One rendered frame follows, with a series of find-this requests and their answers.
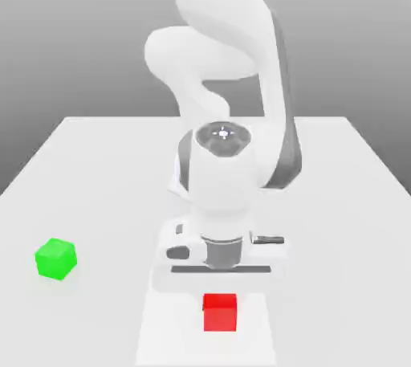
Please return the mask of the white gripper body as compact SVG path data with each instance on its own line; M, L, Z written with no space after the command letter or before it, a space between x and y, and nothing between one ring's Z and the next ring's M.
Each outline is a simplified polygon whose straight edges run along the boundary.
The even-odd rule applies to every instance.
M165 265L153 270L153 287L168 293L261 293L281 283L285 273L281 263L240 265L227 271L207 266Z

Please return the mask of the small green cube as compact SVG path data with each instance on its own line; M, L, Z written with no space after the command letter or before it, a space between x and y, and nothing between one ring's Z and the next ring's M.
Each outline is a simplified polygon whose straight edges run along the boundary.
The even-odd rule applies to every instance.
M61 281L77 265L75 245L50 238L35 252L35 262L39 275Z

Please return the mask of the small red cube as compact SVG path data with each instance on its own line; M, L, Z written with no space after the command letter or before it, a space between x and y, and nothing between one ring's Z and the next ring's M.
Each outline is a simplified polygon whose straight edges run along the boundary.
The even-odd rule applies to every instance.
M238 303L235 294L206 293L202 301L205 332L235 332Z

